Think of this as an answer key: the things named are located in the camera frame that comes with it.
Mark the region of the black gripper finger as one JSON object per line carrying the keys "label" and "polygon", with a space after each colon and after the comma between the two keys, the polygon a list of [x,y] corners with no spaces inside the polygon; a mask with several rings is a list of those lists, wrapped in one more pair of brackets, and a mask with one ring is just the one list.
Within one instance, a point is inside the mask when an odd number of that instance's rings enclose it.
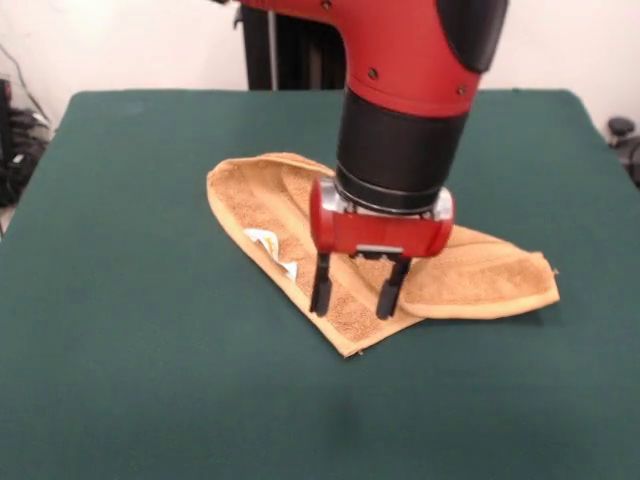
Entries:
{"label": "black gripper finger", "polygon": [[309,311],[324,317],[329,309],[332,281],[329,277],[330,253],[318,253]]}
{"label": "black gripper finger", "polygon": [[411,266],[410,258],[399,258],[394,261],[390,276],[382,285],[376,316],[380,320],[387,320],[394,315],[398,303],[400,290]]}

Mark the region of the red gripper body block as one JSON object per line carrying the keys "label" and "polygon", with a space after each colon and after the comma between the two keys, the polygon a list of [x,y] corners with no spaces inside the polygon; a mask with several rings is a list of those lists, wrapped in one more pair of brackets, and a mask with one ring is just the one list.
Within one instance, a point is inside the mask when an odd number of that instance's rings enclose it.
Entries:
{"label": "red gripper body block", "polygon": [[419,215],[388,215],[347,201],[331,177],[312,182],[311,237],[319,253],[380,254],[407,258],[438,255],[451,236],[455,201],[443,188],[432,209]]}

